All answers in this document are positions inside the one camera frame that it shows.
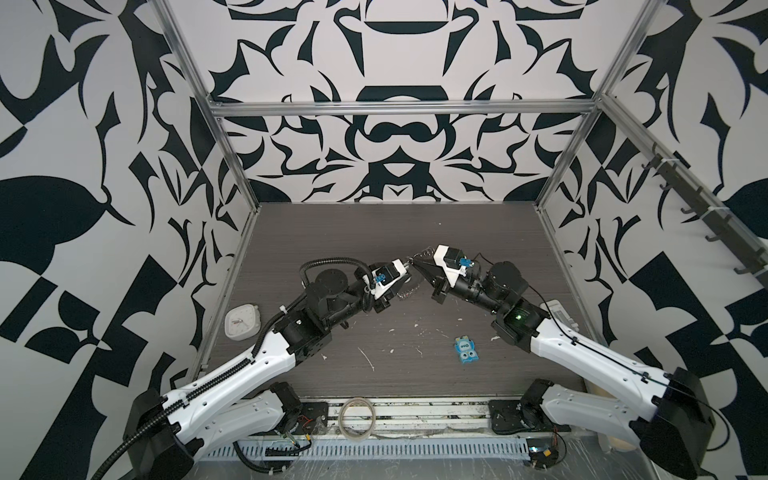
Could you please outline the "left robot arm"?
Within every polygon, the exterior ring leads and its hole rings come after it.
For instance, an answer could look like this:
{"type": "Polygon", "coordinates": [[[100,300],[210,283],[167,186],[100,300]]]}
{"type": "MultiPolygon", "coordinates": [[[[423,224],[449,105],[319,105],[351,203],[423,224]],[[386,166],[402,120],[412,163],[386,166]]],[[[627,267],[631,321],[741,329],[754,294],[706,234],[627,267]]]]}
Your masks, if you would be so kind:
{"type": "Polygon", "coordinates": [[[268,320],[252,347],[209,374],[134,401],[123,443],[96,469],[103,478],[123,456],[137,479],[181,479],[208,452],[253,433],[293,428],[302,404],[275,377],[314,354],[359,312],[381,312],[409,277],[400,260],[369,266],[348,257],[309,261],[303,291],[268,320]]]}

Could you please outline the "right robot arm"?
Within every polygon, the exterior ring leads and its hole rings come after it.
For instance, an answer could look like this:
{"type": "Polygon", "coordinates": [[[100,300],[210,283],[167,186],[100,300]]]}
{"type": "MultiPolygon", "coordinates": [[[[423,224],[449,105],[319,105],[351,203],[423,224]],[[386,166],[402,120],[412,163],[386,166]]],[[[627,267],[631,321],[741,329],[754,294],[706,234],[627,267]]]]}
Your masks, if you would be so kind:
{"type": "Polygon", "coordinates": [[[492,326],[506,343],[557,363],[605,392],[595,395],[538,382],[526,393],[535,415],[637,447],[678,478],[701,474],[716,422],[693,373],[645,365],[566,326],[524,298],[529,285],[511,262],[492,265],[484,276],[466,258],[413,259],[411,265],[433,286],[435,301],[453,295],[494,314],[492,326]]]}

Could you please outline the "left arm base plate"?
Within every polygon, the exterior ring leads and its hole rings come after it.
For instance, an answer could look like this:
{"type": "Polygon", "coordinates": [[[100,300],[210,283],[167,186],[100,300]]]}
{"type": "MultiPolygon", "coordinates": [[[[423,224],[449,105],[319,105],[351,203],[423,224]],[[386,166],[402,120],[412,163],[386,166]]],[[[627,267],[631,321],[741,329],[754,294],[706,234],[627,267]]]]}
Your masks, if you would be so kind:
{"type": "Polygon", "coordinates": [[[328,402],[303,401],[299,413],[289,417],[289,432],[293,435],[325,434],[328,430],[328,420],[328,402]]]}

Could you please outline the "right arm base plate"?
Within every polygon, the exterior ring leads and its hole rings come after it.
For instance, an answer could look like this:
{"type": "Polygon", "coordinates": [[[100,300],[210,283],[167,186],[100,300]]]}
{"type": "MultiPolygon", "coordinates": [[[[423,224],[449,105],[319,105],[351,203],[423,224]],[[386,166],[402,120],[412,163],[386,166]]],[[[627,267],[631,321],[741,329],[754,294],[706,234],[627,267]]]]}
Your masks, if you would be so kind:
{"type": "Polygon", "coordinates": [[[551,421],[539,405],[521,400],[491,400],[488,402],[490,428],[497,435],[525,432],[571,432],[568,425],[551,421]]]}

